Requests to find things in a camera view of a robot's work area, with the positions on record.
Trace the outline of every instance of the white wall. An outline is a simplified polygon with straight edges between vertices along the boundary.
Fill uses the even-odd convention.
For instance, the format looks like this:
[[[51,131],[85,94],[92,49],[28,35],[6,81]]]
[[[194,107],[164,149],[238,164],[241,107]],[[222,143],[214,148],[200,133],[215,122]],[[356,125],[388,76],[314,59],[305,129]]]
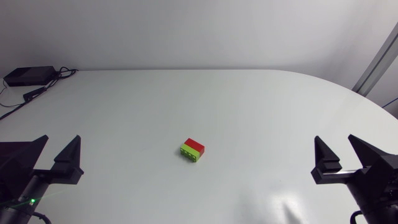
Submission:
[[[397,9],[396,0],[3,0],[0,76],[35,65],[273,68],[351,88]]]

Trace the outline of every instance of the table surface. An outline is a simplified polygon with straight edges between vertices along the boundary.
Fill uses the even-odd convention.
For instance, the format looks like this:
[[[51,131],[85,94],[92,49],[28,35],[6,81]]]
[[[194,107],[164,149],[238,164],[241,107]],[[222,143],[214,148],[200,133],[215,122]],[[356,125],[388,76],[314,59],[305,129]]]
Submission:
[[[397,133],[362,96],[277,70],[78,72],[0,121],[0,141],[49,136],[36,169],[81,136],[85,174],[51,185],[36,209],[56,224],[348,223],[358,206],[346,186],[310,175],[314,137],[358,169],[349,134],[398,154]],[[187,138],[206,147],[197,163],[179,154]]]

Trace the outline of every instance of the power adapter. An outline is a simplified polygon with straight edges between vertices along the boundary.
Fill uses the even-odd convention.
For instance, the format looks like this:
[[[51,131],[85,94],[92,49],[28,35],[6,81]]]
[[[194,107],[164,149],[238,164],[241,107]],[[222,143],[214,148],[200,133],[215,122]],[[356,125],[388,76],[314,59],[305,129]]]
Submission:
[[[4,77],[9,86],[47,85],[57,76],[53,66],[17,68]]]

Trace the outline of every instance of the lego brick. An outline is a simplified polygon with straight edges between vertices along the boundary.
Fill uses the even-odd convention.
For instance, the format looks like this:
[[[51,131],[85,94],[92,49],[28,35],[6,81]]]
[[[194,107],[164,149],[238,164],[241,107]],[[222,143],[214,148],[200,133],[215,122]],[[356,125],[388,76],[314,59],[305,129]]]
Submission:
[[[196,162],[200,158],[200,153],[191,147],[183,144],[180,148],[181,155],[189,158],[192,162]]]
[[[192,149],[198,151],[200,153],[200,156],[203,155],[203,153],[205,152],[205,147],[201,144],[199,144],[198,142],[188,138],[185,143],[187,146],[191,147]]]

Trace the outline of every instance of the red lego brick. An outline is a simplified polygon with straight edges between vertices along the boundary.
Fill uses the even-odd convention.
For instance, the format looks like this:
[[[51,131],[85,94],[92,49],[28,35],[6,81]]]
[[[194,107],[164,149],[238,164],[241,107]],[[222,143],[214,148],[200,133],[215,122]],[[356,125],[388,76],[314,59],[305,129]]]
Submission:
[[[205,147],[190,138],[188,138],[184,144],[198,151],[200,153],[200,156],[205,153]]]

